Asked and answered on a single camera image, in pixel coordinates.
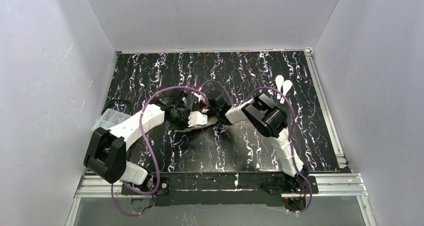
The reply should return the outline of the white spoon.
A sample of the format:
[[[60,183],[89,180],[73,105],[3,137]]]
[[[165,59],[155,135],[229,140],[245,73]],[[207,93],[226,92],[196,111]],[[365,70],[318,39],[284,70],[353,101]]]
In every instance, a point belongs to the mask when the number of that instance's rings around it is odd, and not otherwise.
[[[287,93],[289,92],[289,90],[292,88],[292,86],[293,86],[293,83],[292,83],[292,81],[290,81],[290,80],[285,80],[284,82],[283,82],[283,84],[282,84],[282,94],[284,95],[284,97],[282,97],[281,99],[280,99],[280,103],[281,104],[283,104],[284,102],[285,102],[285,97],[286,97],[286,95],[287,95]]]
[[[277,75],[275,78],[275,84],[276,84],[276,88],[278,89],[280,93],[282,92],[283,83],[284,83],[283,75]]]

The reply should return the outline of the beige cloth napkin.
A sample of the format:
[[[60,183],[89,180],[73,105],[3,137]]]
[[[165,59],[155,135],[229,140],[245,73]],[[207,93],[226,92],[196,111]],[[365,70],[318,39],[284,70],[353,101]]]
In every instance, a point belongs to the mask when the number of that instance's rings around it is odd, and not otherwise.
[[[199,130],[199,129],[203,129],[212,125],[217,124],[218,119],[216,117],[212,117],[212,118],[208,118],[207,124],[206,125],[196,125],[194,127],[190,127],[190,128],[185,128],[182,130],[174,130],[174,132],[180,132],[180,133],[187,133],[187,132],[191,132],[194,130]]]

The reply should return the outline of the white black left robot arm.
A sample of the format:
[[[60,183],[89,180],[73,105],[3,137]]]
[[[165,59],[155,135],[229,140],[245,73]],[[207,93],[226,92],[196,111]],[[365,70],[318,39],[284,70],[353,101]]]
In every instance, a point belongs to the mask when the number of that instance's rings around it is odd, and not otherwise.
[[[83,164],[109,183],[123,181],[142,185],[150,177],[143,167],[127,158],[129,148],[143,133],[169,121],[178,127],[187,126],[189,110],[187,93],[174,89],[167,96],[151,100],[144,110],[108,129],[93,131]]]

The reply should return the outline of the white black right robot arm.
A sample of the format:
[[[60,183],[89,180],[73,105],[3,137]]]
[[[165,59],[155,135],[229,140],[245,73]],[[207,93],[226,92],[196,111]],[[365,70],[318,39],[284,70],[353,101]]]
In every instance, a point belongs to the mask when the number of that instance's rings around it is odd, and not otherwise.
[[[217,90],[206,96],[211,111],[208,116],[216,117],[224,125],[249,121],[274,148],[284,174],[296,177],[304,168],[304,163],[290,145],[287,113],[266,94],[254,96],[238,106],[231,106]]]

